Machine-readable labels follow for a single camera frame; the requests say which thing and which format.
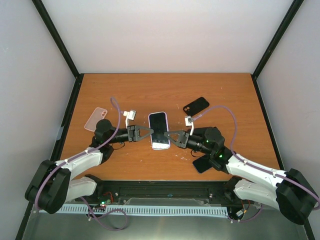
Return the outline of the pink translucent phone case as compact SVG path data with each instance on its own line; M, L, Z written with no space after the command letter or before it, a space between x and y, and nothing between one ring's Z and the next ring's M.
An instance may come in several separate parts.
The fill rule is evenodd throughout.
M96 125L100 120L103 120L108 114L108 110L101 107L96 107L89 119L84 125L84 129L90 132L94 132L96 130Z

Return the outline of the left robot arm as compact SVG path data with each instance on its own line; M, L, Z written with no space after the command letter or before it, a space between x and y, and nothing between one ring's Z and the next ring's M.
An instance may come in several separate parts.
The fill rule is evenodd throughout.
M49 214L56 213L64 203L83 196L95 202L101 200L104 188L99 185L99 178L92 175L76 177L105 163L114 152L114 143L139 142L153 132L140 125L116 128L108 119L98 121L91 145L84 151L64 160L44 160L39 165L24 194L25 199Z

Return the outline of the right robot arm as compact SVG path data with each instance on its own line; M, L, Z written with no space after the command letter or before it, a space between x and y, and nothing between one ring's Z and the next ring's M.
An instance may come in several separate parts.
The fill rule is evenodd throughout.
M270 206L297 225L320 208L320 198L300 171L270 168L236 154L225 146L217 127L169 131L164 136L181 149L203 154L192 163L198 173L213 168L232 175L225 185L231 202L239 199Z

